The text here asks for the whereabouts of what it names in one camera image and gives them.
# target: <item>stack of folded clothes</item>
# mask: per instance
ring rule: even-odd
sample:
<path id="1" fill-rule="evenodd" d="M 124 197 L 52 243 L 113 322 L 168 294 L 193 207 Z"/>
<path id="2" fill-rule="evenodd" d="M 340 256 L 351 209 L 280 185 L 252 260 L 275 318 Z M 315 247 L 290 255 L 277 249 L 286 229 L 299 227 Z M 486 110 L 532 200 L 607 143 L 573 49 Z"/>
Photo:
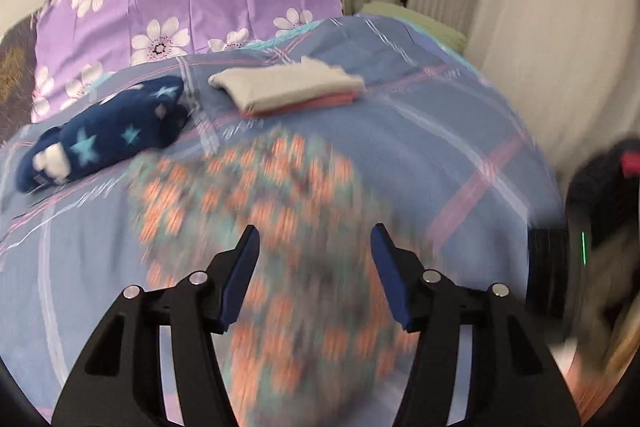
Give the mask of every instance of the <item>stack of folded clothes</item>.
<path id="1" fill-rule="evenodd" d="M 299 64 L 231 68 L 209 77 L 209 84 L 224 88 L 245 116 L 344 105 L 364 90 L 360 76 L 308 57 Z"/>

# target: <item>purple pillowcase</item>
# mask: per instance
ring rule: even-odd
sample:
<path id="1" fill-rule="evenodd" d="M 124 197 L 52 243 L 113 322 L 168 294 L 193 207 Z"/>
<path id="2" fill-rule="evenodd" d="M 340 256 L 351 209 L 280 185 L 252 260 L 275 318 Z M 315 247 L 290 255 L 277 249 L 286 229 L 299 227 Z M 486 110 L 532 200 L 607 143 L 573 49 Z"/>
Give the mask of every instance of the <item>purple pillowcase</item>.
<path id="1" fill-rule="evenodd" d="M 33 121 L 128 66 L 234 49 L 341 15 L 341 0 L 47 0 L 38 14 Z"/>

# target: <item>star print fabric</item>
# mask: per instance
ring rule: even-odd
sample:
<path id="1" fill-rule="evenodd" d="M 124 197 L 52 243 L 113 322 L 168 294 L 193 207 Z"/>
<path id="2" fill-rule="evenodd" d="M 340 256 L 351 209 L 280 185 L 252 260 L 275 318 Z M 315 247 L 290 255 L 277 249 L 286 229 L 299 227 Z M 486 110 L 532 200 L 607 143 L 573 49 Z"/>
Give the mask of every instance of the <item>star print fabric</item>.
<path id="1" fill-rule="evenodd" d="M 276 128 L 200 160 L 143 154 L 128 173 L 147 290 L 204 269 L 246 225 L 260 232 L 238 322 L 214 338 L 241 427 L 331 425 L 415 344 L 391 318 L 371 228 L 429 250 L 325 140 Z"/>
<path id="2" fill-rule="evenodd" d="M 171 145 L 188 117 L 178 103 L 183 91 L 176 76 L 148 80 L 44 132 L 20 162 L 18 190 L 79 180 L 145 149 Z"/>

